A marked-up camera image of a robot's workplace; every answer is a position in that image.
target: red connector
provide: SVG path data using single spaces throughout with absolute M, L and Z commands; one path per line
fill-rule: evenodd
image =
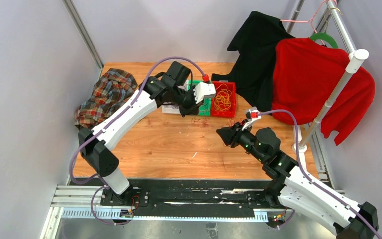
M 204 76 L 203 76 L 203 81 L 204 82 L 207 82 L 207 81 L 209 81 L 210 80 L 210 77 L 208 76 L 208 74 L 205 74 Z
M 250 113 L 250 116 L 251 116 L 251 118 L 257 118 L 258 117 L 258 112 L 251 112 Z

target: metal pole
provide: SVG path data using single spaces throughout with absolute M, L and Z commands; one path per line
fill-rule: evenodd
M 327 7 L 330 9 L 330 12 L 332 13 L 332 17 L 334 19 L 334 22 L 336 24 L 337 29 L 339 30 L 339 34 L 342 37 L 343 43 L 345 44 L 346 49 L 349 53 L 356 51 L 354 42 L 352 41 L 351 36 L 348 34 L 348 31 L 346 30 L 345 24 L 342 21 L 342 18 L 340 16 L 340 12 L 334 7 L 336 7 L 334 1 L 330 0 L 327 2 Z
M 323 29 L 325 28 L 326 26 L 326 20 L 329 21 L 330 20 L 330 14 L 329 14 L 329 9 L 327 7 L 326 11 L 324 11 L 323 15 L 321 16 L 321 20 L 320 22 L 317 24 L 316 26 L 316 30 L 317 32 L 323 32 Z
M 102 70 L 104 63 L 101 60 L 95 46 L 93 45 L 92 40 L 90 39 L 89 34 L 87 33 L 86 28 L 83 25 L 83 22 L 81 22 L 80 16 L 78 15 L 78 12 L 75 9 L 72 0 L 62 0 L 62 2 L 64 3 L 65 8 L 67 9 L 75 26 L 77 27 L 78 32 L 80 33 L 81 37 L 86 43 L 86 46 L 89 49 L 89 52 L 95 60 L 97 66 L 100 68 L 100 70 Z
M 343 88 L 346 86 L 348 81 L 351 79 L 352 75 L 355 74 L 356 71 L 361 67 L 362 63 L 368 58 L 368 51 L 364 49 L 359 49 L 354 52 L 352 59 L 349 61 L 349 64 L 346 66 L 345 73 L 340 78 L 337 83 L 335 89 L 330 94 L 329 98 L 324 103 L 318 115 L 315 117 L 313 123 L 308 129 L 307 133 L 303 136 L 301 142 L 299 143 L 299 147 L 303 148 L 308 143 L 310 137 L 314 133 L 315 129 L 321 124 L 324 116 L 327 114 L 329 109 L 335 103 L 337 97 L 342 92 Z
M 293 16 L 291 18 L 292 21 L 295 21 L 298 19 L 298 15 L 301 12 L 302 5 L 304 5 L 305 0 L 299 0 L 298 5 L 296 6 L 295 12 L 293 13 Z M 289 26 L 287 27 L 287 32 L 290 33 L 293 29 L 293 25 L 295 25 L 295 22 L 290 22 Z

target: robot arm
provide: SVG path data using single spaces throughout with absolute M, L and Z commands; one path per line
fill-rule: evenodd
M 106 182 L 121 204 L 130 203 L 132 186 L 111 151 L 133 126 L 164 102 L 178 104 L 182 116 L 198 114 L 204 98 L 214 97 L 215 87 L 201 82 L 188 91 L 179 88 L 189 73 L 188 68 L 173 62 L 169 70 L 161 74 L 160 80 L 150 77 L 143 91 L 137 90 L 110 118 L 92 130 L 80 130 L 80 144 L 99 134 L 81 150 L 81 156 Z M 375 230 L 378 229 L 376 208 L 368 202 L 360 205 L 315 178 L 308 180 L 298 162 L 280 151 L 280 141 L 270 128 L 251 134 L 252 125 L 261 118 L 258 113 L 257 109 L 251 108 L 246 112 L 244 123 L 217 130 L 226 145 L 232 148 L 241 146 L 262 163 L 263 170 L 272 179 L 258 199 L 269 202 L 271 207 L 283 205 L 293 208 L 325 226 L 338 239 L 372 239 L 374 234 L 368 226 L 336 198 L 367 219 Z
M 81 156 L 108 184 L 120 201 L 129 201 L 131 186 L 119 169 L 119 160 L 112 154 L 119 141 L 146 115 L 164 102 L 179 105 L 182 116 L 198 114 L 198 107 L 205 98 L 216 94 L 214 84 L 200 82 L 185 91 L 178 86 L 184 84 L 191 71 L 174 61 L 161 79 L 149 77 L 143 91 L 135 91 L 132 97 L 113 115 L 91 131 L 83 128 L 78 137 L 80 145 L 97 135 L 97 138 L 81 150 Z
M 250 133 L 251 125 L 261 118 L 256 108 L 247 110 L 244 123 L 218 129 L 217 133 L 226 145 L 241 146 L 247 154 L 255 157 L 263 165 L 263 170 L 272 178 L 264 190 L 261 200 L 270 206 L 283 205 L 316 220 L 338 239 L 372 239 L 374 233 L 349 206 L 359 212 L 377 230 L 376 208 L 368 202 L 358 204 L 322 183 L 303 175 L 297 161 L 279 150 L 280 140 L 270 128 L 260 129 L 256 135 Z M 324 192 L 315 184 L 324 188 Z M 339 203 L 336 197 L 346 205 Z

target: plaid cloth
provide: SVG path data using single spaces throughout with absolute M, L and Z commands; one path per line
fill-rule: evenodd
M 92 129 L 117 111 L 137 87 L 135 78 L 120 69 L 109 69 L 93 87 L 92 96 L 75 110 L 75 127 Z

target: wooden table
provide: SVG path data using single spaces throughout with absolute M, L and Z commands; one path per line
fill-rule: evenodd
M 103 72 L 109 68 L 123 69 L 132 73 L 137 82 L 141 83 L 153 64 L 153 62 L 109 62 L 105 64 Z M 183 64 L 192 69 L 194 79 L 202 78 L 194 66 Z M 212 73 L 229 73 L 233 64 L 198 63 L 210 77 Z M 153 75 L 166 71 L 169 66 L 169 62 L 162 63 Z M 269 180 L 260 162 L 247 155 L 241 147 L 226 147 L 216 134 L 216 129 L 228 126 L 231 120 L 243 119 L 244 110 L 250 107 L 237 95 L 237 110 L 233 119 L 202 116 L 183 118 L 176 114 L 164 114 L 159 108 L 133 127 L 120 141 L 113 154 L 118 157 L 119 166 L 128 178 Z M 292 127 L 276 121 L 271 116 L 263 116 L 254 125 L 252 132 L 255 133 L 265 127 L 270 127 L 281 140 L 281 150 L 296 158 L 292 151 Z M 309 146 L 305 155 L 308 171 L 318 177 Z M 94 170 L 78 156 L 74 175 L 86 177 L 94 173 Z

